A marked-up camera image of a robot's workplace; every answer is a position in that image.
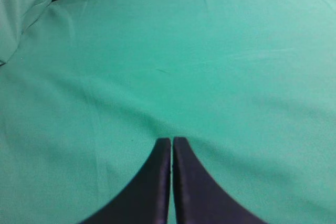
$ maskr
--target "dark pointed tip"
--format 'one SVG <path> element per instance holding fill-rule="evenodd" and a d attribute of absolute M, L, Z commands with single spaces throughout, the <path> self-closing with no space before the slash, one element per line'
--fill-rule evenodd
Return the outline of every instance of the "dark pointed tip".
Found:
<path fill-rule="evenodd" d="M 178 224 L 265 224 L 222 190 L 184 137 L 173 142 L 173 190 Z"/>
<path fill-rule="evenodd" d="M 169 138 L 160 138 L 136 176 L 84 224 L 166 224 L 170 195 Z"/>

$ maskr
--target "green surface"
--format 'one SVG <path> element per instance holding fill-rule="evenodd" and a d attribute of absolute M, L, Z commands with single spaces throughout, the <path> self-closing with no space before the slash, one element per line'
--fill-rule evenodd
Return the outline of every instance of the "green surface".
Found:
<path fill-rule="evenodd" d="M 267 222 L 334 223 L 335 69 L 336 0 L 52 2 L 0 67 L 0 223 L 80 221 L 175 135 Z"/>

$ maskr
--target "green fabric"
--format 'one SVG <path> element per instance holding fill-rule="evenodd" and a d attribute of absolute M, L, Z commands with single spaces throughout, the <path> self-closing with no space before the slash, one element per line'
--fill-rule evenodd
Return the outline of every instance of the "green fabric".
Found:
<path fill-rule="evenodd" d="M 51 0 L 0 0 L 0 65 L 16 50 L 21 34 Z"/>
<path fill-rule="evenodd" d="M 335 38 L 336 0 L 52 2 L 0 67 L 0 223 L 80 221 L 175 135 L 267 222 L 334 223 Z"/>

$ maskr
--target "green sheet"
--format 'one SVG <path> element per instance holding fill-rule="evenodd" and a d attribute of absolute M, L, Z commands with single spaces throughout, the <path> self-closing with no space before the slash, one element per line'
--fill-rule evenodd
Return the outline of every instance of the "green sheet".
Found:
<path fill-rule="evenodd" d="M 14 39 L 12 18 L 0 223 L 88 217 L 175 135 L 263 220 L 334 223 L 336 0 L 57 0 Z"/>

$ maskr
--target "dark object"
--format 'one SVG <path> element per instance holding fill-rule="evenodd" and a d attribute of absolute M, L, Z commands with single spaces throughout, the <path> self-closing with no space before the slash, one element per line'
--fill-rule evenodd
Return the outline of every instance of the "dark object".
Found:
<path fill-rule="evenodd" d="M 152 153 L 126 188 L 83 224 L 166 224 L 170 194 L 169 138 Z"/>
<path fill-rule="evenodd" d="M 186 138 L 173 144 L 173 189 L 178 224 L 265 224 L 211 178 Z"/>
<path fill-rule="evenodd" d="M 137 175 L 83 224 L 166 224 L 170 194 L 169 138 L 160 138 Z M 211 178 L 184 137 L 174 138 L 173 189 L 178 224 L 266 224 Z"/>

